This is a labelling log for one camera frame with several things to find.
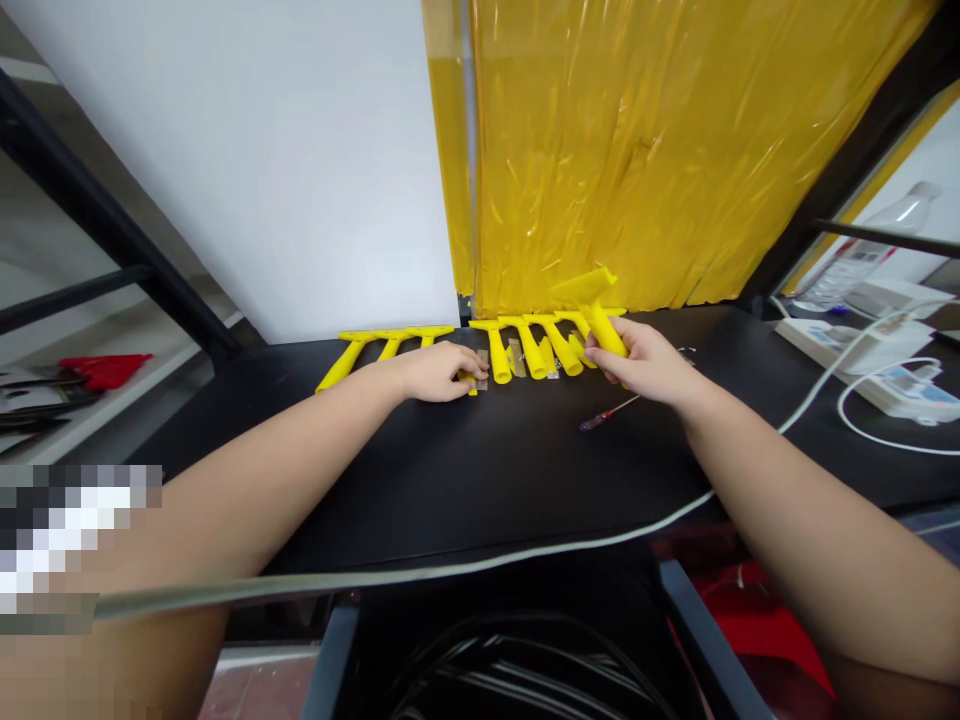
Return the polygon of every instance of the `forearm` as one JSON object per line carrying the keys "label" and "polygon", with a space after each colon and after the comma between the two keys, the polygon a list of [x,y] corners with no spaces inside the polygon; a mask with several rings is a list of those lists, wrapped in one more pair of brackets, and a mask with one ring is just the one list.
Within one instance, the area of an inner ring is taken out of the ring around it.
{"label": "forearm", "polygon": [[734,524],[822,647],[960,682],[956,568],[726,391],[705,386],[678,411]]}
{"label": "forearm", "polygon": [[101,592],[259,573],[402,400],[364,368],[249,430],[168,483],[162,509],[115,533]]}

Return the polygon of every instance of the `black table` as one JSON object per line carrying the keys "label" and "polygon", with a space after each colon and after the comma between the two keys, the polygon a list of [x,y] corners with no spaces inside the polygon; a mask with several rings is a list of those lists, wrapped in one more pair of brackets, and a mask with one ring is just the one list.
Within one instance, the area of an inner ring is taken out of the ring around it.
{"label": "black table", "polygon": [[[772,325],[732,306],[631,317],[658,328],[678,347],[695,348],[687,354],[704,374],[773,425],[793,412],[822,372],[775,335]],[[503,332],[505,343],[514,332]],[[487,345],[486,333],[470,329],[448,337],[475,348]],[[128,462],[162,464],[166,479],[175,477],[308,397],[345,345],[330,340],[246,351]],[[358,365],[374,361],[381,345],[368,346]],[[960,354],[938,344],[924,354],[939,355],[952,368],[938,384],[960,394]],[[960,458],[896,450],[854,434],[835,411],[842,388],[830,380],[788,433],[798,447],[888,512],[960,497]],[[709,486],[678,419],[661,405],[641,399],[605,425],[580,432],[581,421],[629,397],[599,371],[585,370],[575,378],[491,383],[477,397],[449,404],[404,403],[267,572],[433,565],[656,522]],[[848,414],[879,437],[960,447],[956,425],[925,428],[888,418],[858,396],[850,398]],[[770,468],[770,482],[776,481],[777,469]],[[679,525],[725,519],[712,500]]]}

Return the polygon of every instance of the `yellow plastic sheet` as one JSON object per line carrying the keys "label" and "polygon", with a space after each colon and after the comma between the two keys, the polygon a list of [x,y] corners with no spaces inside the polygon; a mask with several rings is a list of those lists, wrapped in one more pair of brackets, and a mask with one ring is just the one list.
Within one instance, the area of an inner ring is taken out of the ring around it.
{"label": "yellow plastic sheet", "polygon": [[[873,197],[880,192],[880,189],[887,184],[887,180],[893,177],[893,174],[900,168],[903,161],[910,157],[917,145],[927,136],[927,133],[933,129],[933,126],[942,118],[947,110],[960,100],[960,80],[953,83],[946,90],[942,91],[934,99],[930,106],[923,113],[923,116],[917,123],[910,128],[910,131],[901,139],[897,147],[886,158],[883,166],[878,168],[870,181],[866,184],[856,199],[850,203],[843,214],[840,215],[839,222],[853,223],[863,212],[863,209],[873,200]],[[833,243],[839,238],[838,235],[825,235],[817,246],[816,251],[810,254],[797,272],[793,274],[790,281],[783,289],[784,295],[793,295],[797,291],[797,286],[803,277],[810,271],[823,254],[829,250]]]}
{"label": "yellow plastic sheet", "polygon": [[457,292],[473,294],[473,212],[463,83],[460,0],[423,0],[423,27],[440,151],[440,174]]}
{"label": "yellow plastic sheet", "polygon": [[479,317],[736,297],[933,0],[474,0]]}

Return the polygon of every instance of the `white power strip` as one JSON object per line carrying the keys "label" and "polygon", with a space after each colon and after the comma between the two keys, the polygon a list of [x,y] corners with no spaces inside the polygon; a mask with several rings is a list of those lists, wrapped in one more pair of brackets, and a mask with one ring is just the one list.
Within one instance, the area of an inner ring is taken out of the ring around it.
{"label": "white power strip", "polygon": [[[802,350],[823,367],[829,367],[844,350],[844,344],[827,335],[833,326],[821,320],[781,320],[778,335]],[[834,375],[849,385],[858,378],[843,372]],[[857,394],[891,417],[913,420],[921,425],[937,425],[960,419],[960,400],[935,385],[926,385],[917,392],[903,387],[912,385],[913,373],[906,368],[893,368],[869,377],[856,387]]]}

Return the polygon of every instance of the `water bottle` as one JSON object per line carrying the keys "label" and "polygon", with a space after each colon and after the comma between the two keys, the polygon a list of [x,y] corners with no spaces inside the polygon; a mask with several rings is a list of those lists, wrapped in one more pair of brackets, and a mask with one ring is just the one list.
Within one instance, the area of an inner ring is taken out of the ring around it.
{"label": "water bottle", "polygon": [[[933,183],[918,182],[902,199],[871,216],[863,225],[897,235],[917,235],[927,221],[930,202],[939,194],[940,188]],[[802,310],[826,312],[841,305],[847,294],[896,250],[883,243],[846,238],[833,259],[817,272],[806,289],[794,299],[794,306]]]}

